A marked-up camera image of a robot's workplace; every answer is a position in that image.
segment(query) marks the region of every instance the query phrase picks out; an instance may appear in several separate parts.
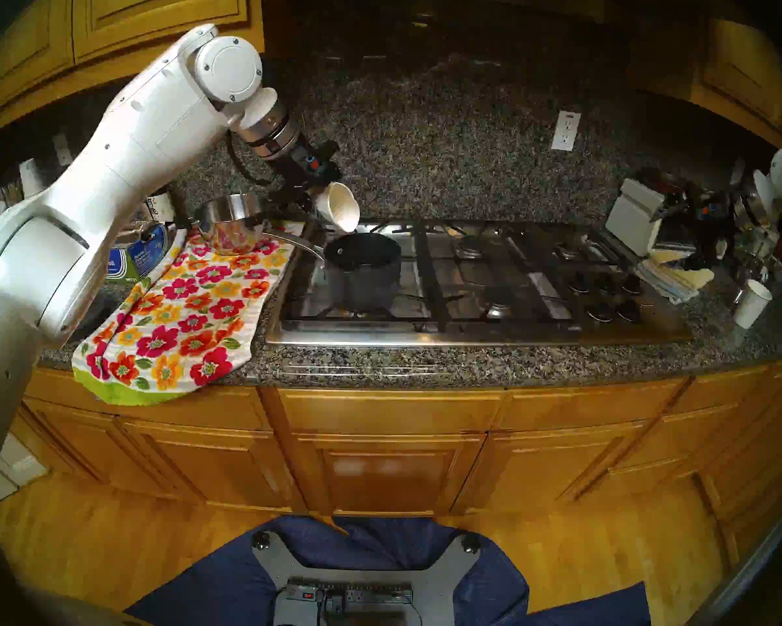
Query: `granite backsplash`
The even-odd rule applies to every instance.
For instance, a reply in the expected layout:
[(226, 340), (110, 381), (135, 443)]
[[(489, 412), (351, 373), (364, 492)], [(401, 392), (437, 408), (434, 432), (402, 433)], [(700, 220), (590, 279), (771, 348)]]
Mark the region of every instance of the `granite backsplash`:
[[(485, 34), (480, 26), (412, 26), (364, 12), (354, 34), (344, 15), (318, 4), (298, 18), (301, 55), (266, 60), (265, 83), (301, 117), (312, 142), (341, 145), (335, 161), (364, 216), (600, 223), (623, 178), (641, 167), (718, 188), (737, 155), (764, 168), (774, 151), (704, 109), (630, 88), (630, 33), (614, 27), (498, 5), (486, 6), (496, 9), (489, 21), (507, 23)], [(338, 26), (326, 25), (333, 16)], [(2, 130), (0, 181), (15, 178), (30, 156), (56, 174), (51, 136), (66, 131), (77, 154), (123, 82)], [(549, 147), (560, 109), (582, 114), (573, 152)], [(236, 145), (251, 173), (269, 176)], [(249, 188), (223, 143), (171, 187), (189, 215), (215, 195)]]

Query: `gas stove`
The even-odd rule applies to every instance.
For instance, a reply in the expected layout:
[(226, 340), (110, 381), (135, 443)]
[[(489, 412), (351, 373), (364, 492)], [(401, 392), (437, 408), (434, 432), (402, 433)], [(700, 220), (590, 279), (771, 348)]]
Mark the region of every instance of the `gas stove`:
[[(386, 310), (334, 306), (321, 261), (297, 255), (269, 343), (420, 347), (665, 343), (691, 338), (680, 312), (629, 273), (613, 240), (587, 226), (364, 220), (403, 250)], [(311, 231), (323, 246), (332, 228)]]

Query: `mounting bolt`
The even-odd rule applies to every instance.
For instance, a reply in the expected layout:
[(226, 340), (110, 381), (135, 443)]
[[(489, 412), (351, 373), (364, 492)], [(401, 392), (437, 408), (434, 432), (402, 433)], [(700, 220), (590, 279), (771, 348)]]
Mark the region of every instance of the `mounting bolt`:
[(266, 532), (257, 532), (251, 537), (251, 547), (259, 550), (269, 548), (269, 534)]

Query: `navy blue cloth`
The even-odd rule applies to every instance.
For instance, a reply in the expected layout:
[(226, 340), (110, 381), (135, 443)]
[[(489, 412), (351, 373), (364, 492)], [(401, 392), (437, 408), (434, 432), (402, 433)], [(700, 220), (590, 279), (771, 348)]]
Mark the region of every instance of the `navy blue cloth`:
[[(155, 626), (272, 623), (275, 585), (251, 549), (256, 531), (277, 532), (309, 568), (425, 569), (460, 532), (429, 518), (337, 518), (348, 534), (310, 517), (281, 516), (235, 538), (130, 606), (127, 614)], [(454, 593), (458, 626), (510, 626), (527, 616), (528, 588), (488, 538)]]
[(521, 626), (649, 626), (642, 581), (631, 588), (528, 615)]

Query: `electrical outlet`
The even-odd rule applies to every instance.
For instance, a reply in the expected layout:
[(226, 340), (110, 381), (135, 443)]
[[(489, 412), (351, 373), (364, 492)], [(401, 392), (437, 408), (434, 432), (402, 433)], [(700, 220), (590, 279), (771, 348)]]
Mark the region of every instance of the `electrical outlet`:
[(559, 112), (559, 120), (556, 121), (556, 131), (553, 132), (553, 144), (550, 148), (567, 152), (573, 150), (574, 141), (576, 140), (576, 128), (580, 126), (581, 118), (581, 113)]
[(69, 152), (69, 145), (66, 144), (66, 134), (60, 132), (52, 137), (54, 143), (54, 153), (58, 155), (58, 164), (69, 165), (72, 163), (72, 154)]

